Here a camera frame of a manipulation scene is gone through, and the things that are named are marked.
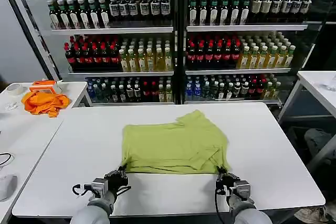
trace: yellow juice bottle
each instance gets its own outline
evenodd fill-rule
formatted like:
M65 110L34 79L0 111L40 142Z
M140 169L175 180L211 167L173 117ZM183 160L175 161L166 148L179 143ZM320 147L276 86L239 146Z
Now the yellow juice bottle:
M263 46L261 48L261 52L260 52L260 54L258 55L258 58L257 58L257 64L256 64L257 69L260 69L260 68L264 67L265 59L267 57L267 49L268 48L266 46Z
M240 53L238 63L237 63L237 69L246 69L249 50L250 48L248 46L245 46L244 51Z

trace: bottle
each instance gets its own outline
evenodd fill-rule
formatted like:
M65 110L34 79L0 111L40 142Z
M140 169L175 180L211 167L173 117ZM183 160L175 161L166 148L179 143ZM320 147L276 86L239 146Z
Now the bottle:
M248 17L249 23L257 23L258 22L258 16L260 12L262 1L261 0L252 0L251 8L250 8L250 14Z
M130 72L129 61L126 57L124 49L119 50L119 55L120 55L120 63L121 63L122 71Z
M119 85L119 95L120 95L120 101L121 102L127 102L126 100L126 95L125 95L125 90L124 90L124 85Z
M153 16L154 22L158 23L159 20L160 20L160 14L161 14L160 2L158 0L152 0L151 11L152 11L152 16Z
M268 13L271 9L272 5L272 0L262 0L261 3L261 8L260 8L260 14L258 18L259 23L266 23L267 22L267 17Z
M88 0L90 5L90 16L93 23L94 28L100 28L99 26L99 19L98 19L98 12L96 10L95 0Z
M111 96L113 102L118 102L116 85L111 85Z
M249 6L250 6L250 0L244 0L243 7L241 9L242 14L240 16L240 22L239 22L240 25L246 24L246 20L247 20L247 17L248 17Z
M59 30L61 29L61 16L58 15L58 12L56 11L56 8L54 6L54 1L53 0L48 0L47 1L48 7L49 7L49 16L52 21L52 24L54 26L54 30Z
M280 21L281 22L287 22L289 11L292 7L293 0L283 0L282 6L280 9Z
M307 19L307 12L311 6L312 1L311 0L303 0L299 12L298 22L303 22Z
M270 8L270 11L269 11L269 18L267 19L267 21L269 23L278 22L281 6L282 6L282 0L273 0L272 1L271 8Z
M138 49L138 59L139 59L140 72L147 72L148 67L146 67L146 59L145 59L145 56L143 54L143 49L142 48Z
M248 52L250 48L248 46L244 47L244 52L240 54L239 60L237 63L237 69L246 69L247 68L247 60L248 60Z
M269 96L270 99L274 100L274 99L278 99L278 94L279 94L279 88L281 86L281 82L277 81L275 83L275 87L272 89L271 94Z
M209 9L209 20L211 26L217 25L217 1L218 0L211 0L211 7Z
M131 69L131 72L137 72L138 71L138 67L137 67L137 59L135 58L135 55L134 55L134 52L133 52L133 49L128 49L128 55L130 57L130 69Z
M154 71L154 57L153 57L152 49L147 48L146 52L147 52L146 62L147 62L147 66L148 66L148 72L153 72Z
M247 91L248 91L248 82L245 81L240 89L240 96L245 97L247 95Z
M120 11L120 19L127 20L130 13L128 9L128 2L126 0L120 0L119 11Z
M188 17L189 17L189 25L195 26L196 25L196 0L190 0L190 4L188 7Z
M63 21L65 29L71 29L70 16L68 16L68 8L64 5L63 0L58 0L57 4L60 9L60 17Z
M231 19L230 19L230 25L237 25L238 21L238 14L239 14L239 0L233 0L232 6L230 8L230 14L231 14Z
M173 70L173 68L172 68L172 56L170 54L170 48L169 47L166 47L164 49L164 61L165 61L165 64L166 64L165 70L166 71L172 71Z
M267 88L264 90L264 92L261 95L261 98L263 100L269 100L272 90L273 90L273 83L269 81L267 83Z
M232 82L229 82L229 87L227 88L226 90L226 100L229 100L231 99L232 97L232 92L233 92L233 83Z

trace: red bottle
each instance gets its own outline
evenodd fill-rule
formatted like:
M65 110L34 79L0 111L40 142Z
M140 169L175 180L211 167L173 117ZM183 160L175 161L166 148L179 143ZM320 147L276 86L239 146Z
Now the red bottle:
M226 43L226 47L222 52L222 66L224 69L229 68L229 61L231 57L231 40L229 39Z
M217 44L216 51L214 53L214 69L222 68L222 43Z
M209 43L209 47L206 49L206 52L205 52L205 68L206 69L212 69L213 67L213 56L214 56L213 46L214 44Z

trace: folded shirt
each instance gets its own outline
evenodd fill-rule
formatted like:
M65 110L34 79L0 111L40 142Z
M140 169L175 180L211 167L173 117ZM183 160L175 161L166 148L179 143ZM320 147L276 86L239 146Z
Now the folded shirt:
M227 138L195 110L174 123L127 125L123 129L122 165L127 172L216 174L229 169Z

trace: white tabletop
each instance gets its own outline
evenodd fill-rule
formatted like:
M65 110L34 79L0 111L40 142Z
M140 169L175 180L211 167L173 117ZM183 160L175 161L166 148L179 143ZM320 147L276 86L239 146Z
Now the white tabletop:
M22 94L12 96L9 95L6 90L0 93L0 113L6 113L9 115L30 114L30 112L25 111L25 107L21 103L21 99L27 92L29 92L29 87L31 86L32 83L23 82L20 84L24 87L24 92ZM80 101L84 96L84 92L86 91L87 83L85 81L60 82L59 86L62 89L62 94L65 94L70 99L70 104L65 109L60 110L59 115L61 115L64 111L78 106L78 104L80 103ZM18 107L13 110L5 110L5 106L13 102L16 102Z
M232 172L251 184L258 209L323 205L325 199L263 103L74 108L41 158L13 208L19 217L72 217L88 203L75 184L90 183L121 162L127 124L174 122L200 110L227 136ZM216 175L128 174L132 189L114 216L215 212ZM219 198L220 211L227 211Z
M336 92L327 89L336 71L299 71L302 85L336 118Z

